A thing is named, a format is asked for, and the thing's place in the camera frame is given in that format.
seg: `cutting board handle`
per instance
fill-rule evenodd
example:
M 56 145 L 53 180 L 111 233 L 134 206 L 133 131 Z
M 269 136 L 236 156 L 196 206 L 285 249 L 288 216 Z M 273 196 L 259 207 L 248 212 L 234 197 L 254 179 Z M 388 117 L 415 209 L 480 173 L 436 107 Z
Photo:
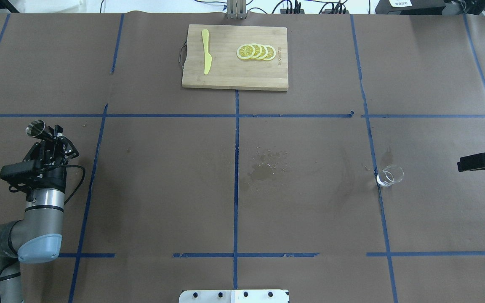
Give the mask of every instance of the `cutting board handle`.
M 179 51 L 179 65 L 181 66 L 181 69 L 184 70 L 184 62 L 183 62 L 183 49 L 187 49 L 187 53 L 184 55 L 184 62 L 187 61 L 187 55 L 188 55 L 188 48 L 187 48 L 187 41 L 185 40 L 183 46 L 181 46 L 181 50 Z

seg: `clear glass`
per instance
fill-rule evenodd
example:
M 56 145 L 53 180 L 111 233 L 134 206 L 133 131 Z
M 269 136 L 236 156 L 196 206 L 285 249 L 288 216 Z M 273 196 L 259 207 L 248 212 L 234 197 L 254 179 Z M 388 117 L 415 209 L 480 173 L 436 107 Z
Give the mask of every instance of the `clear glass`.
M 376 179 L 380 186 L 389 187 L 404 180 L 404 170 L 398 165 L 391 164 L 380 170 Z

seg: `yellow knife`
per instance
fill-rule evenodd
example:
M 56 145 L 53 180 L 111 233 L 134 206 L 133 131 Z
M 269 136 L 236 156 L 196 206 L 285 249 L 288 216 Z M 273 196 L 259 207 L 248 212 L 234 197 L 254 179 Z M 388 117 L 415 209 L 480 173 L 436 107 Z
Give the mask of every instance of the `yellow knife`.
M 205 64 L 204 64 L 203 73 L 207 75 L 208 72 L 211 70 L 211 64 L 212 64 L 212 56 L 208 52 L 208 29 L 202 30 L 202 38 L 203 38 L 203 52 L 205 54 Z

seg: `lemon slice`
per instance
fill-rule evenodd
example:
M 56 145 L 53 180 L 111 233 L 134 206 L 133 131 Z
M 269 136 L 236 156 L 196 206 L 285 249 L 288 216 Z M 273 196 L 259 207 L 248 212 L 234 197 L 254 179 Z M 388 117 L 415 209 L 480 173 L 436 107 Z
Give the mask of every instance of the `lemon slice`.
M 263 61 L 271 61 L 276 57 L 276 50 L 270 45 L 264 45 L 264 47 L 267 49 L 267 54 L 263 58 Z
M 256 48 L 252 44 L 243 44 L 237 48 L 237 57 L 241 60 L 248 60 L 254 55 L 255 51 Z
M 255 49 L 252 59 L 256 59 L 260 57 L 261 54 L 263 54 L 263 48 L 261 48 L 261 44 L 257 44 L 257 43 L 252 43 L 252 46 L 254 46 L 254 49 Z
M 259 47 L 263 50 L 263 52 L 261 56 L 256 58 L 256 60 L 263 60 L 265 57 L 267 57 L 267 54 L 269 54 L 269 50 L 263 44 L 260 44 Z

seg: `wooden cutting board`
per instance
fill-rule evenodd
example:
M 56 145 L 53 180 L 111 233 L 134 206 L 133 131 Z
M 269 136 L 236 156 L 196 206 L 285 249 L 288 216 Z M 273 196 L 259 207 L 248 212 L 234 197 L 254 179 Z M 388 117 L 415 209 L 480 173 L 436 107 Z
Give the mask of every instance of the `wooden cutting board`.
M 202 30 L 209 30 L 212 65 L 204 74 Z M 268 44 L 276 48 L 271 61 L 241 60 L 237 48 L 242 44 Z M 233 25 L 188 26 L 187 59 L 183 70 L 184 88 L 223 88 L 231 90 L 287 90 L 287 28 Z

